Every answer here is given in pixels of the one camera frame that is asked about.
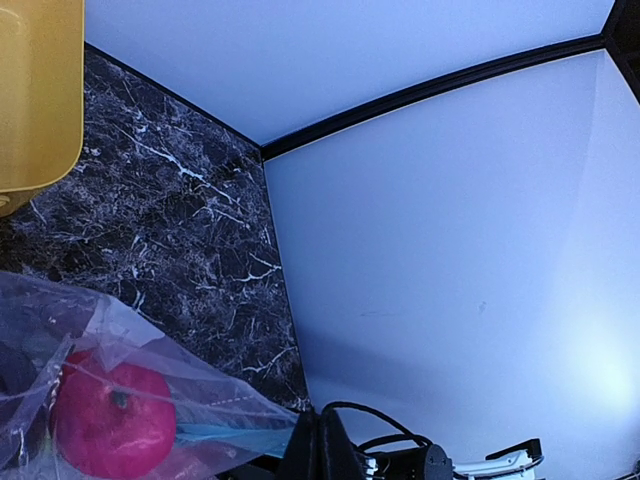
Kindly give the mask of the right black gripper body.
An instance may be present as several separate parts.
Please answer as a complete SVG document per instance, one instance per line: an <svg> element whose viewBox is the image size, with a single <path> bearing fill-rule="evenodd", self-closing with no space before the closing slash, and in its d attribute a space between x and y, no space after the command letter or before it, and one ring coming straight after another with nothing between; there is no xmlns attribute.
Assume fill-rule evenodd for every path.
<svg viewBox="0 0 640 480"><path fill-rule="evenodd" d="M363 461L366 479L435 480L450 478L450 458L437 444L418 439L412 448L378 451L377 447L406 442L406 439L372 439L353 444Z"/></svg>

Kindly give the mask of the clear zip top bag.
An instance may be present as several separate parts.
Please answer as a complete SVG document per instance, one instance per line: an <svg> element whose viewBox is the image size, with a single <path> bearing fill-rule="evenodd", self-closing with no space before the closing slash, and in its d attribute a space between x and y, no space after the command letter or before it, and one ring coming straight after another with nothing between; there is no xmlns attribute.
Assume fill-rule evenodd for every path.
<svg viewBox="0 0 640 480"><path fill-rule="evenodd" d="M1 276L5 479L212 479L296 420L111 296Z"/></svg>

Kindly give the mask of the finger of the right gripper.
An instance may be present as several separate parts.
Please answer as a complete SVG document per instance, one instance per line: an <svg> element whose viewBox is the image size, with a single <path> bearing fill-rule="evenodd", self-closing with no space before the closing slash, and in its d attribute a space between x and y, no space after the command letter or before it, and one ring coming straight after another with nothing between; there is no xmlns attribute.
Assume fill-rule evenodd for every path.
<svg viewBox="0 0 640 480"><path fill-rule="evenodd" d="M364 480L364 462L355 452L339 415L314 410L299 415L279 465L283 480Z"/></svg>

